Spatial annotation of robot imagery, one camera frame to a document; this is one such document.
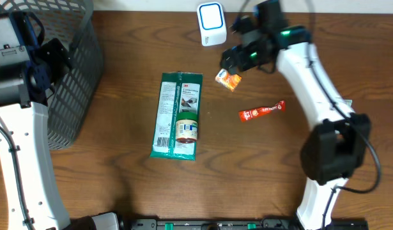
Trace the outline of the orange tissue pack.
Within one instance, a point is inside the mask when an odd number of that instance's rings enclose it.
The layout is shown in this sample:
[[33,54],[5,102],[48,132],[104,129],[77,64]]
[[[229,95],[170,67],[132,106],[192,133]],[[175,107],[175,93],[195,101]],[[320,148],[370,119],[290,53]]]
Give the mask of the orange tissue pack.
[[219,84],[223,85],[225,88],[229,89],[230,91],[234,91],[239,85],[242,77],[238,74],[230,74],[226,69],[221,69],[218,74],[215,76],[215,81]]

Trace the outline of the red snack bar wrapper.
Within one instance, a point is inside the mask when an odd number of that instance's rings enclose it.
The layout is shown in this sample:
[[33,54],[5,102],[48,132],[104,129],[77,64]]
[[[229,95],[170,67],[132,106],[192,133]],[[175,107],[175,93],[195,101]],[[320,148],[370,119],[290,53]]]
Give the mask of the red snack bar wrapper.
[[246,122],[254,118],[270,114],[272,111],[285,111],[285,101],[281,100],[272,107],[258,107],[251,110],[240,111],[238,113],[241,122]]

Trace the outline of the green 3M gloves package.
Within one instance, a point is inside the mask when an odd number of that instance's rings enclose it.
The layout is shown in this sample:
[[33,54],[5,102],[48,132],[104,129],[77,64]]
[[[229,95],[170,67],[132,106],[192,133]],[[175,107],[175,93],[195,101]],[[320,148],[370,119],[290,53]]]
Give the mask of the green 3M gloves package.
[[196,113],[199,131],[202,85],[203,75],[200,73],[162,74],[151,158],[196,159],[196,142],[182,144],[176,141],[176,117],[179,112]]

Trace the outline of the green lid glass jar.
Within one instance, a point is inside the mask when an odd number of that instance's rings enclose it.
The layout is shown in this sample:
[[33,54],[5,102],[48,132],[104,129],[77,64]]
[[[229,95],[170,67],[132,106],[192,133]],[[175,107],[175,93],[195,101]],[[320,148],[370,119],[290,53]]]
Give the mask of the green lid glass jar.
[[198,137],[198,115],[193,112],[179,112],[176,117],[176,141],[191,144]]

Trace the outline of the mint green wipes packet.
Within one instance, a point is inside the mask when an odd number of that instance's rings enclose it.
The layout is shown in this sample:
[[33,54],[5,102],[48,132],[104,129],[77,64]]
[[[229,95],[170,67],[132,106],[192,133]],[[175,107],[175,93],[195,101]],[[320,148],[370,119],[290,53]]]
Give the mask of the mint green wipes packet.
[[353,100],[347,100],[347,99],[345,99],[344,102],[346,103],[346,105],[348,105],[348,106],[351,107]]

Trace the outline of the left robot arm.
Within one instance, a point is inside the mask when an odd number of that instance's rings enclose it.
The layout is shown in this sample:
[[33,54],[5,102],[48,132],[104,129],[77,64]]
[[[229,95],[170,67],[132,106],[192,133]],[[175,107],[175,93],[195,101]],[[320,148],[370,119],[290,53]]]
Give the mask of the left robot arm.
[[38,17],[0,14],[0,163],[10,229],[119,229],[114,212],[72,220],[61,200],[48,144],[46,92],[72,69],[58,39],[44,42]]

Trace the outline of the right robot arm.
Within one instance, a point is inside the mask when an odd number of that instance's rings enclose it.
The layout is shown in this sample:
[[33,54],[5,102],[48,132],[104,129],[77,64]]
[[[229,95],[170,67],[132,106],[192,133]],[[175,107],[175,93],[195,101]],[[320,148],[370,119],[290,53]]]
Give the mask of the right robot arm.
[[371,147],[370,119],[338,93],[318,57],[312,29],[291,26],[280,2],[257,4],[253,17],[238,14],[231,29],[241,42],[223,52],[221,67],[234,74],[271,65],[271,72],[279,72],[291,86],[309,124],[300,151],[304,196],[290,228],[327,229],[339,193]]

